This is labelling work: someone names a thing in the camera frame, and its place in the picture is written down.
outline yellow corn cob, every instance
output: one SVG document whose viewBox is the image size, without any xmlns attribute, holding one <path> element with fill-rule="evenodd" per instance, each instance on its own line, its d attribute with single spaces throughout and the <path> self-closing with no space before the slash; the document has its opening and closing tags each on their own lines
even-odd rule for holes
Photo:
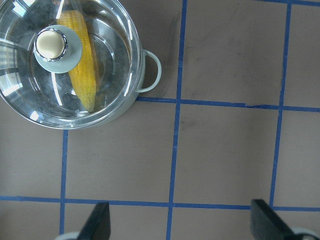
<svg viewBox="0 0 320 240">
<path fill-rule="evenodd" d="M 69 71 L 69 76 L 75 94 L 81 100 L 85 109 L 88 112 L 92 112 L 95 107 L 96 77 L 85 18 L 79 11 L 68 10 L 61 13 L 57 23 L 75 31 L 81 40 L 82 57 L 79 64 Z"/>
</svg>

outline white lid knob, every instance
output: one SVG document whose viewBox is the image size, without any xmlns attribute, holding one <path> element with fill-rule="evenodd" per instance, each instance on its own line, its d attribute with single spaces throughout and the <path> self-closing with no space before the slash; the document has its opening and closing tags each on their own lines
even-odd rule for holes
<svg viewBox="0 0 320 240">
<path fill-rule="evenodd" d="M 62 32 L 54 28 L 46 28 L 38 34 L 35 48 L 44 59 L 55 61 L 62 58 L 66 53 L 67 40 Z"/>
</svg>

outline pot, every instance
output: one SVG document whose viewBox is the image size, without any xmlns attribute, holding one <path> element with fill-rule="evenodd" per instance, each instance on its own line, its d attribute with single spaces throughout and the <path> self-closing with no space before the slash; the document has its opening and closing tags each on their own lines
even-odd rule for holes
<svg viewBox="0 0 320 240">
<path fill-rule="evenodd" d="M 2 98 L 27 120 L 54 129 L 116 119 L 162 73 L 117 0 L 6 0 L 0 56 Z M 158 73 L 142 88 L 147 56 Z"/>
</svg>

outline transparent lid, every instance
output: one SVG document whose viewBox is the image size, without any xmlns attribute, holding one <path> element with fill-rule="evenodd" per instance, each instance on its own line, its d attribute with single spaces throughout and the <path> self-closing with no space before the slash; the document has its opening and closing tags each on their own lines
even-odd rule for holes
<svg viewBox="0 0 320 240">
<path fill-rule="evenodd" d="M 142 77 L 136 28 L 117 0 L 7 0 L 0 92 L 40 125 L 83 128 L 112 116 Z"/>
</svg>

